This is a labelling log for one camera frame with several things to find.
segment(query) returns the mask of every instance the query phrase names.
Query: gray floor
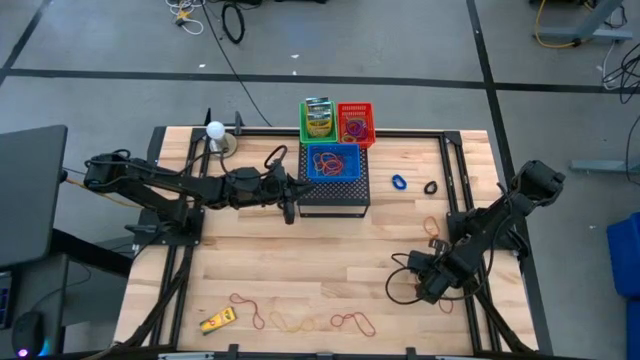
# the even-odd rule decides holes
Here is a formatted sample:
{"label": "gray floor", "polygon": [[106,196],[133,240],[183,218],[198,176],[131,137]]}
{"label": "gray floor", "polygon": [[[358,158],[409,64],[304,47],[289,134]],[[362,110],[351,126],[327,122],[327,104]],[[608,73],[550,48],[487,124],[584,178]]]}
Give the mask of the gray floor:
{"label": "gray floor", "polygon": [[[0,62],[39,3],[0,0]],[[628,27],[640,37],[640,6],[626,5]],[[526,0],[479,0],[477,7],[497,82],[598,84],[596,66],[608,44],[543,49],[530,36],[536,9]],[[570,24],[584,16],[586,10],[579,7],[549,5],[543,24]],[[201,20],[202,14],[195,18]],[[234,46],[223,40],[239,73],[482,81],[464,0],[329,0],[324,6],[267,1],[245,12],[245,18],[245,41]],[[611,68],[635,43],[614,50]],[[14,68],[230,73],[212,35],[190,36],[172,25],[161,0],[54,0]],[[283,83],[247,87],[274,125],[295,126],[297,102],[326,95],[373,102],[380,127],[486,129],[499,164],[484,90]],[[622,106],[616,96],[602,94],[498,96],[515,167],[541,159],[568,175],[558,202],[537,210],[528,222],[554,351],[624,359],[624,300],[613,288],[605,229],[637,209],[640,190],[621,176],[573,174],[567,165],[579,158],[621,159],[627,131],[640,110],[638,98]],[[116,148],[144,156],[153,126],[201,123],[207,107],[217,120],[230,121],[239,110],[247,124],[262,124],[237,83],[10,76],[0,86],[0,132],[66,124],[65,165],[82,169],[88,157]],[[56,226],[81,238],[103,242],[126,236],[123,226],[136,218],[135,210],[61,187]],[[93,274],[91,282],[69,290],[65,316],[66,324],[90,321],[68,334],[91,333],[92,340],[68,336],[68,349],[100,348],[110,340],[125,284]],[[70,276],[81,278],[83,272],[73,268]],[[79,305],[85,301],[99,301],[102,315],[87,318]]]}

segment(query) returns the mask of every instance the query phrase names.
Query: wooden tabletop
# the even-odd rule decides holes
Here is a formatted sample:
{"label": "wooden tabletop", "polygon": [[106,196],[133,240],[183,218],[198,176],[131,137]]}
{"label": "wooden tabletop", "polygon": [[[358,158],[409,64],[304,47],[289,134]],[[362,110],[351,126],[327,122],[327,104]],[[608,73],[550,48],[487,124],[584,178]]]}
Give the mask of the wooden tabletop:
{"label": "wooden tabletop", "polygon": [[[167,128],[160,166],[184,167],[191,130]],[[461,131],[461,135],[475,205],[488,206],[500,197],[488,135],[485,131]],[[225,162],[227,168],[260,169],[276,146],[286,144],[289,153],[284,166],[297,177],[297,138],[241,136],[238,142],[238,152]],[[450,154],[460,199],[453,147]],[[297,217],[288,226],[275,206],[206,210],[203,241],[194,253],[179,350],[226,351],[229,344],[239,344],[240,351],[247,352],[404,354],[405,348],[415,347],[418,354],[472,354],[463,302],[456,302],[453,312],[446,314],[426,302],[397,305],[384,290],[388,275],[398,268],[390,259],[392,253],[431,251],[423,229],[426,217],[433,216],[441,237],[447,238],[444,185],[434,195],[423,193],[428,181],[445,183],[438,142],[378,138],[369,149],[369,172],[371,207],[364,219]],[[220,174],[218,162],[212,160],[209,175]],[[407,190],[393,188],[390,179],[394,174],[405,178]],[[464,209],[462,201],[459,206]],[[166,254],[166,247],[149,246],[136,259],[115,340],[128,338],[155,304]],[[410,300],[415,297],[414,283],[413,276],[401,274],[390,290],[399,299]],[[518,262],[510,253],[496,251],[490,285],[498,310],[525,344],[537,348]],[[256,301],[266,322],[263,330],[252,325],[250,304],[230,303],[232,293]],[[460,292],[450,289],[447,294]],[[234,306],[238,320],[203,336],[199,323],[229,305]],[[442,303],[444,310],[449,307]],[[483,345],[489,349],[485,316],[479,304],[476,307]],[[364,336],[353,320],[340,328],[331,325],[333,315],[353,312],[368,317],[375,336]],[[164,343],[171,314],[165,315]],[[286,331],[296,330],[302,322],[302,330]]]}

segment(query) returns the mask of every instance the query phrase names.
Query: yellow box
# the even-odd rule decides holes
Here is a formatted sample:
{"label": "yellow box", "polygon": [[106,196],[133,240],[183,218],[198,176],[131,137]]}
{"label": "yellow box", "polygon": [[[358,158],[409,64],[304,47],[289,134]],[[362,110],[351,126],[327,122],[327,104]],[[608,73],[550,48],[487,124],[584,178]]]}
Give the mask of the yellow box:
{"label": "yellow box", "polygon": [[202,335],[212,333],[236,320],[236,313],[230,306],[200,323]]}

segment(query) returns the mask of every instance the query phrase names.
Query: blue basket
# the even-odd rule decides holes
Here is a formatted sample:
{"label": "blue basket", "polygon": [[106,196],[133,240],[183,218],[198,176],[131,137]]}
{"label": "blue basket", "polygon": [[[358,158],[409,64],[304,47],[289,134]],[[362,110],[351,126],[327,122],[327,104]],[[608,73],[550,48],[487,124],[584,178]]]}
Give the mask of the blue basket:
{"label": "blue basket", "polygon": [[[316,171],[313,157],[332,153],[343,163],[340,175],[326,176]],[[360,178],[360,146],[358,144],[309,144],[307,149],[307,177],[315,183],[353,182]]]}
{"label": "blue basket", "polygon": [[640,300],[627,303],[627,359],[640,360]]}
{"label": "blue basket", "polygon": [[640,297],[640,213],[607,227],[613,280],[618,294]]}

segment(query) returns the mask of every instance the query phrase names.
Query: white ball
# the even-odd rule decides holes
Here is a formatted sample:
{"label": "white ball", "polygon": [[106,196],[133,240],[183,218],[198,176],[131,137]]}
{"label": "white ball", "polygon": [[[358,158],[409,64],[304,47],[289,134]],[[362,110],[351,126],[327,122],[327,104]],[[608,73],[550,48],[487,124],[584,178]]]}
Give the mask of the white ball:
{"label": "white ball", "polygon": [[212,121],[207,125],[207,135],[213,140],[222,140],[224,133],[224,125],[219,121]]}

